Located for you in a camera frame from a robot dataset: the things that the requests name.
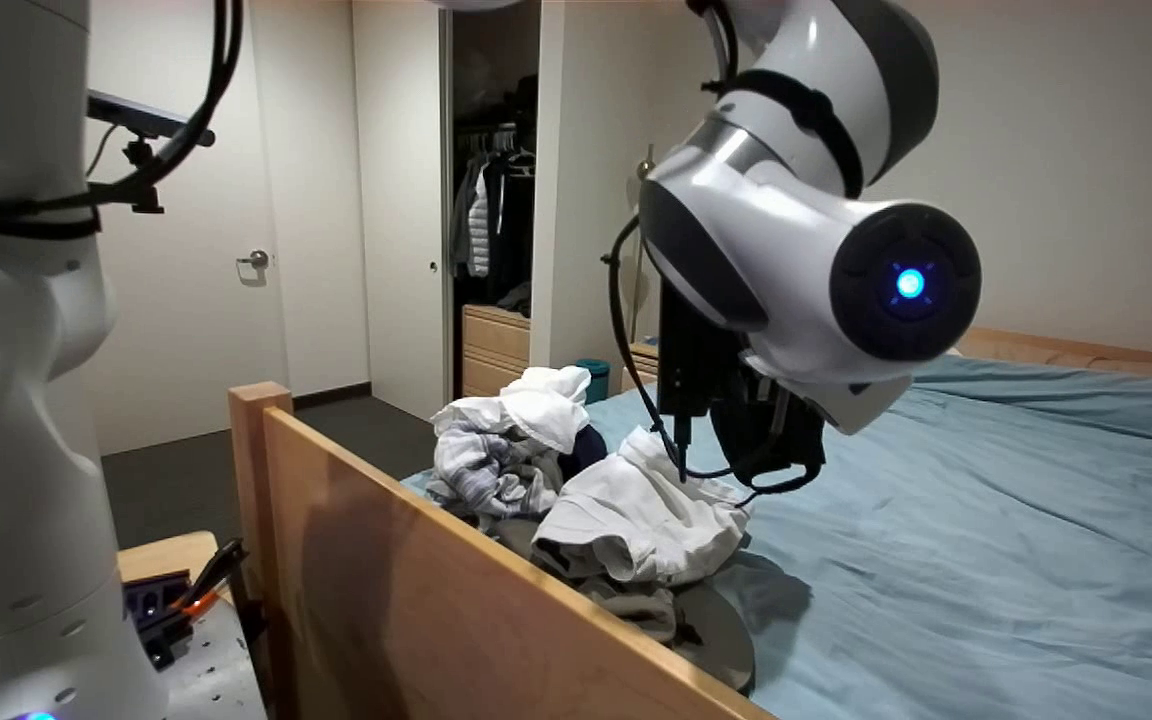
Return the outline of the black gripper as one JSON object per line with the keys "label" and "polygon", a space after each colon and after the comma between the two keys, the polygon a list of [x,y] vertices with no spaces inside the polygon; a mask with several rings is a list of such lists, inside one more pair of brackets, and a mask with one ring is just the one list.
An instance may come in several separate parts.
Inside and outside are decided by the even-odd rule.
{"label": "black gripper", "polygon": [[736,332],[704,322],[674,290],[660,297],[660,411],[672,421],[668,456],[684,477],[690,421],[707,416],[725,454],[725,477],[742,488],[804,488],[822,469],[822,416],[763,382],[742,362]]}

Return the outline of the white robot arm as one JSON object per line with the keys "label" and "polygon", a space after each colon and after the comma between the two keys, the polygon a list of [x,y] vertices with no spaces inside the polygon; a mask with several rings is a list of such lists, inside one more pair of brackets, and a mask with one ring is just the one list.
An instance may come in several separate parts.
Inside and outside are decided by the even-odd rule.
{"label": "white robot arm", "polygon": [[[88,90],[88,4],[0,0],[0,720],[166,720],[125,613],[106,488],[45,388],[102,344],[101,213],[149,205],[206,141],[245,0],[211,0],[184,121]],[[719,332],[704,400],[769,382],[855,433],[979,302],[966,231],[871,191],[935,124],[935,47],[894,0],[688,4],[756,56],[639,190],[651,263]]]}

